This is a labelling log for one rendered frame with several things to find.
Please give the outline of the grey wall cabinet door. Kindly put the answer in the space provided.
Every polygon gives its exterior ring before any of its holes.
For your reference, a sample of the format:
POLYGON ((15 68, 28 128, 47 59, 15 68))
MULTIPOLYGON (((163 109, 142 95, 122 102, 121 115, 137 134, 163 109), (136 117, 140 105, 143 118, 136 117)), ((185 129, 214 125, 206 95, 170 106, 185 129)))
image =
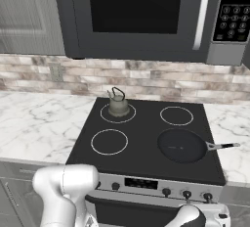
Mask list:
POLYGON ((64 54, 56 0, 0 0, 0 53, 64 54))

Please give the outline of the grey microwave oven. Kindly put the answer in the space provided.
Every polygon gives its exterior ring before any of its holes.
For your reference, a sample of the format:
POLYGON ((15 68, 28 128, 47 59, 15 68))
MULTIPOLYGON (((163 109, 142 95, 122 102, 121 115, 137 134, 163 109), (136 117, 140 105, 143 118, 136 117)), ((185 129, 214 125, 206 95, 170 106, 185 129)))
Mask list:
POLYGON ((71 59, 117 59, 239 66, 250 46, 250 0, 208 0, 201 47, 192 52, 89 51, 79 44, 73 0, 57 0, 65 54, 71 59))

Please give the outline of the black frying pan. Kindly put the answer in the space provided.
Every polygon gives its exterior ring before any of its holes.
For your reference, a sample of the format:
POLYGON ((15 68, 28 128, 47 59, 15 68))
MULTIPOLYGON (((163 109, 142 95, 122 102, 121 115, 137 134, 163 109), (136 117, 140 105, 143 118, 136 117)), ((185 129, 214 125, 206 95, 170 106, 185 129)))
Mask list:
POLYGON ((198 134, 179 128, 164 130, 157 138, 160 152, 177 163, 194 163, 202 160, 209 152, 239 147, 238 143, 213 144, 204 141, 198 134))

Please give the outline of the grey base cabinet door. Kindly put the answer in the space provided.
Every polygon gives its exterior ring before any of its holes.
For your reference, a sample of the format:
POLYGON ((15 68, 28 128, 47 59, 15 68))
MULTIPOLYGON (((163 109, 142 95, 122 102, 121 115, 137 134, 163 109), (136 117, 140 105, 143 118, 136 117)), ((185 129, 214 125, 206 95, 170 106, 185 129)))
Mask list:
POLYGON ((31 180, 15 180, 2 178, 1 182, 5 188, 5 182, 9 183, 12 193, 19 207, 14 207, 18 218, 23 227, 40 227, 43 202, 38 194, 35 193, 31 180))

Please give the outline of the grey drawer front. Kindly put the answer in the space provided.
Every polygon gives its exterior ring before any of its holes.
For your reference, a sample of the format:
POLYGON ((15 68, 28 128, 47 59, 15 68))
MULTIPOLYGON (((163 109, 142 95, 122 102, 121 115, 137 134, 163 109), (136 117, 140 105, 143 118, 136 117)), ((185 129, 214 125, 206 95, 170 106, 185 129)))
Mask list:
POLYGON ((0 161, 0 178, 31 180, 39 168, 54 166, 52 162, 12 162, 0 161))
POLYGON ((220 202, 250 206, 250 188, 225 186, 220 196, 220 202))

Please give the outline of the black stove hob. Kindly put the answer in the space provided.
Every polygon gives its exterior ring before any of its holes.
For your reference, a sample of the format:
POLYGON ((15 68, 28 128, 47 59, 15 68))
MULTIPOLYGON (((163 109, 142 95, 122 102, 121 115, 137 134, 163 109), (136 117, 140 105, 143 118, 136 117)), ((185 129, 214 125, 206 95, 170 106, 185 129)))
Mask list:
POLYGON ((185 164, 165 158, 157 146, 160 133, 170 128, 190 130, 211 142, 212 133, 201 104, 131 100, 130 113, 119 118, 108 113, 108 104, 108 98, 96 100, 68 164, 91 164, 102 174, 226 184, 216 152, 185 164))

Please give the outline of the grey wall outlet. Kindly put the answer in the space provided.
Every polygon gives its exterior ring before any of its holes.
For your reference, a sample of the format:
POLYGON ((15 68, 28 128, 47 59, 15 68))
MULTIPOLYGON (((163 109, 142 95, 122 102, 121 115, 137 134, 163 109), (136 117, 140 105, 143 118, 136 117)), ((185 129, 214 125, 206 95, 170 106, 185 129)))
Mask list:
POLYGON ((63 73, 60 65, 51 65, 50 66, 51 78, 53 81, 62 82, 63 81, 63 73))

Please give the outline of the silver stove control panel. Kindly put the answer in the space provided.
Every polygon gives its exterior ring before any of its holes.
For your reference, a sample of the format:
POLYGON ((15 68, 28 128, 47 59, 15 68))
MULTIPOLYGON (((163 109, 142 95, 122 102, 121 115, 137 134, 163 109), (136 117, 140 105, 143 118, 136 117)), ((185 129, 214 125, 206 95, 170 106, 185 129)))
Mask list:
POLYGON ((189 198, 191 202, 204 202, 204 193, 211 193, 213 196, 212 201, 217 202, 223 190, 222 186, 216 185, 108 173, 100 174, 100 182, 100 187, 95 190, 99 197, 143 204, 153 204, 156 201, 162 202, 165 199, 185 202, 183 191, 191 191, 191 197, 189 198), (113 191, 111 188, 111 184, 114 182, 120 184, 118 191, 113 191), (162 194, 164 188, 171 190, 171 195, 168 198, 162 194))

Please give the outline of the black oven door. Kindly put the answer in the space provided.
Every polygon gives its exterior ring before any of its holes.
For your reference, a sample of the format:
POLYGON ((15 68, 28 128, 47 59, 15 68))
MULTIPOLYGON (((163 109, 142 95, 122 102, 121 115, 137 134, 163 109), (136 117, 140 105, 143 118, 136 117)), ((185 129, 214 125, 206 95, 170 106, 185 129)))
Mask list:
POLYGON ((176 216, 176 207, 112 201, 88 201, 88 209, 102 227, 164 227, 176 216))

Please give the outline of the grey kettle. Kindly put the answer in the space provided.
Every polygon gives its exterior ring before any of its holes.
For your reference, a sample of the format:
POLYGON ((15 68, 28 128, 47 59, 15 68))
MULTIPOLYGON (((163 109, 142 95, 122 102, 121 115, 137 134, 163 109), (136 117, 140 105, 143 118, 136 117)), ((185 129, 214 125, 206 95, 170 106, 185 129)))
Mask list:
POLYGON ((112 87, 111 90, 112 92, 107 92, 109 97, 108 112, 115 117, 127 115, 130 108, 125 99, 125 93, 117 87, 112 87))

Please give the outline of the microwave door with dark window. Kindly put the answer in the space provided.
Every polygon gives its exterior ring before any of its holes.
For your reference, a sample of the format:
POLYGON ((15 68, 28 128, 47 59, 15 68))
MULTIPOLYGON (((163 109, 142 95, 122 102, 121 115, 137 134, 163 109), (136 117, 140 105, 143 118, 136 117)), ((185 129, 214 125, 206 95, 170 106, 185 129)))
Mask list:
POLYGON ((192 52, 201 0, 73 0, 89 51, 192 52))

